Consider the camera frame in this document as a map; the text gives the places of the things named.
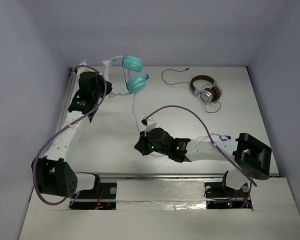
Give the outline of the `teal cat-ear headphones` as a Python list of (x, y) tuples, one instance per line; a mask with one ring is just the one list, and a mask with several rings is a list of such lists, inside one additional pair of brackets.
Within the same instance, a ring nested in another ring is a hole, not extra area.
[(110, 69), (113, 63), (121, 60), (123, 79), (125, 82), (126, 92), (122, 93), (112, 88), (109, 98), (116, 96), (136, 95), (146, 87), (146, 82), (149, 79), (148, 74), (138, 74), (131, 77), (131, 71), (140, 73), (143, 70), (142, 60), (131, 55), (118, 55), (110, 60), (103, 60), (104, 65), (103, 76), (106, 81), (110, 82)]

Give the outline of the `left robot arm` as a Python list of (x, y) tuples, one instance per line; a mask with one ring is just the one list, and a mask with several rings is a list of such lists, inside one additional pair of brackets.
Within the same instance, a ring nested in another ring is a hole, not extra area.
[(81, 134), (92, 122), (95, 113), (112, 91), (112, 85), (102, 73), (84, 71), (79, 74), (79, 89), (68, 107), (66, 122), (39, 150), (31, 168), (35, 192), (47, 205), (44, 195), (72, 198), (78, 178), (66, 159), (69, 158)]

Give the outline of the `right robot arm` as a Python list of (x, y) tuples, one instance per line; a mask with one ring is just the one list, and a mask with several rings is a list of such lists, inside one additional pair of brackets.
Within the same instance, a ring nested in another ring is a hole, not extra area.
[(221, 192), (228, 197), (233, 196), (247, 182), (265, 181), (270, 177), (272, 149), (248, 133), (240, 133), (235, 139), (237, 143), (232, 153), (226, 146), (213, 141), (198, 141), (190, 138), (174, 138), (160, 127), (150, 131), (142, 131), (134, 149), (143, 156), (153, 152), (167, 156), (176, 163), (192, 163), (197, 161), (229, 162), (233, 169), (223, 174)]

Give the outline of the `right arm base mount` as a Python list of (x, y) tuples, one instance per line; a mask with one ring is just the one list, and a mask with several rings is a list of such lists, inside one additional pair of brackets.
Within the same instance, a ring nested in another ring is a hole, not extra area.
[(208, 210), (253, 209), (251, 188), (245, 183), (239, 190), (221, 182), (205, 182), (203, 196)]

